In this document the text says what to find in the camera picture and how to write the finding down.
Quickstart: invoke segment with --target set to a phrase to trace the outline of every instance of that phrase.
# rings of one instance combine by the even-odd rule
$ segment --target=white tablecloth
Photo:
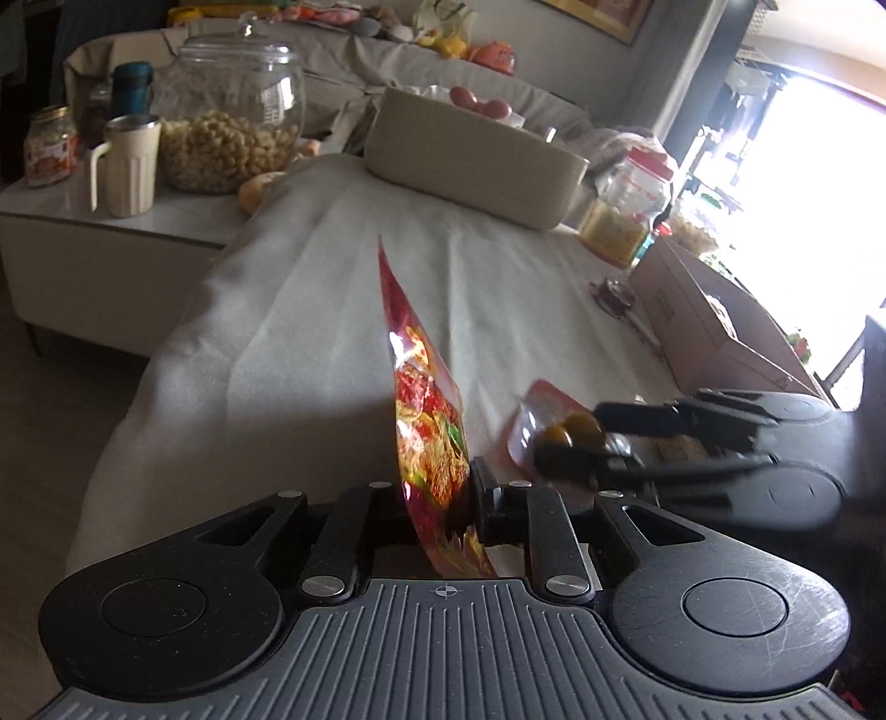
[[[89,485],[68,570],[272,494],[314,502],[397,477],[377,239],[460,385],[472,454],[545,378],[580,402],[676,396],[667,366],[596,307],[614,271],[538,233],[371,176],[303,163],[201,286],[152,359]]]

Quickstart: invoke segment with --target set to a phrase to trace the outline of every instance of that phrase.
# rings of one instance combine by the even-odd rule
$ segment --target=glass jar
[[[292,162],[305,112],[299,55],[256,22],[246,12],[236,33],[188,39],[154,81],[159,169],[179,190],[236,192]]]
[[[610,265],[628,268],[671,198],[673,171],[656,155],[633,149],[606,179],[579,235]]]
[[[69,177],[77,167],[79,136],[68,106],[50,106],[31,116],[25,136],[28,187],[44,187]]]
[[[90,150],[105,141],[105,124],[111,120],[111,84],[100,82],[89,91],[80,119],[80,138]]]

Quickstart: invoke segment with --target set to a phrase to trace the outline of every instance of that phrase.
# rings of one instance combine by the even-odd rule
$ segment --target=cardboard box
[[[823,396],[763,306],[682,247],[657,241],[631,285],[684,393],[715,387]],[[739,340],[706,294],[726,307]]]

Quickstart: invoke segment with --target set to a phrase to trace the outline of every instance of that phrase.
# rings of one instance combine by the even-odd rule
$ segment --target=plastic bag
[[[495,577],[470,515],[470,466],[462,397],[388,264],[381,239],[378,269],[393,351],[403,497],[428,559],[444,577]]]

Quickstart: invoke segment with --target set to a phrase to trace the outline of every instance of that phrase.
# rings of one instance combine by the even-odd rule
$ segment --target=jar lid
[[[154,128],[160,123],[157,115],[121,115],[109,120],[105,125],[107,132],[132,132],[133,130],[145,130]]]
[[[255,59],[266,63],[297,62],[299,54],[288,43],[256,33],[258,15],[244,12],[236,33],[197,35],[188,38],[179,50],[179,56],[188,60],[211,61],[224,57]]]
[[[123,78],[153,78],[154,68],[151,63],[146,60],[136,60],[134,62],[125,62],[114,68],[112,76],[114,80]]]
[[[673,178],[673,170],[668,168],[657,155],[645,153],[643,150],[635,147],[627,154],[627,159],[648,170],[653,175],[660,177],[662,180],[670,182]]]
[[[71,108],[67,105],[50,105],[43,110],[31,115],[32,122],[48,122],[50,120],[58,120],[71,112]]]

